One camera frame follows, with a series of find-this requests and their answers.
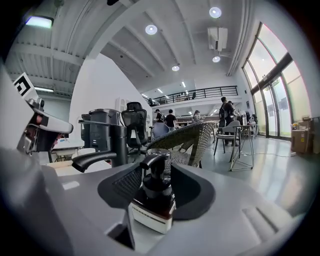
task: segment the ceiling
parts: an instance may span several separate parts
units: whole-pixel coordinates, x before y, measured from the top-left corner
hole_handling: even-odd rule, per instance
[[[12,80],[26,72],[35,86],[71,97],[85,58],[102,44],[99,52],[111,58],[141,93],[154,98],[160,96],[153,95],[156,88],[163,88],[165,94],[177,93],[181,81],[190,81],[187,89],[194,90],[196,76],[225,74],[231,65],[231,57],[212,62],[219,53],[209,50],[207,28],[228,28],[223,53],[233,56],[246,1],[120,0],[108,6],[106,0],[65,0],[57,7],[54,3],[60,1],[45,0],[34,15],[54,18],[52,28],[25,25],[5,65]],[[134,8],[139,4],[146,10]],[[209,15],[214,6],[222,10],[218,19]],[[131,19],[128,15],[127,21],[124,17],[124,26],[114,28],[112,38],[101,42],[107,29],[121,24],[119,18],[128,10],[137,14]],[[155,35],[146,34],[149,24],[157,26]],[[177,64],[180,70],[173,72]]]

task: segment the black mesh office chair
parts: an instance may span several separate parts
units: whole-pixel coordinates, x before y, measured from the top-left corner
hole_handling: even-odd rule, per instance
[[[148,134],[146,131],[147,111],[142,109],[139,102],[127,103],[127,110],[121,112],[122,120],[126,126],[126,143],[132,149],[137,149],[137,156],[134,162],[141,154],[141,147],[148,142]]]

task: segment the gray floor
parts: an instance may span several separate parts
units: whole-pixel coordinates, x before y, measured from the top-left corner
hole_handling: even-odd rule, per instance
[[[226,146],[223,152],[219,140],[214,156],[214,144],[208,144],[202,159],[202,168],[219,174],[234,177],[248,183],[265,198],[286,209],[293,217],[305,213],[320,183],[320,157],[318,155],[291,156],[288,141],[257,137],[253,140],[254,168],[230,170],[232,147]],[[246,142],[242,151],[250,152]],[[241,161],[251,162],[250,155],[241,155]],[[235,168],[244,167],[236,163]]]

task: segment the black railing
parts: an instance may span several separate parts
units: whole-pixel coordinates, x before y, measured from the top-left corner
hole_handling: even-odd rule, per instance
[[[212,87],[204,88],[198,90],[189,90],[188,92],[182,91],[170,95],[164,95],[158,98],[152,99],[152,105],[164,105],[176,102],[191,101],[205,98],[214,98],[214,97],[227,97],[228,96],[238,96],[237,86],[223,86],[223,87]]]

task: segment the black coffee machine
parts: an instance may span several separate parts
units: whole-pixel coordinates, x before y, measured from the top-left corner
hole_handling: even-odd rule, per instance
[[[72,166],[84,172],[93,162],[111,160],[112,167],[128,163],[127,128],[120,125],[120,112],[114,109],[94,109],[81,115],[83,125],[81,138],[85,148],[93,148],[96,153],[74,158]]]

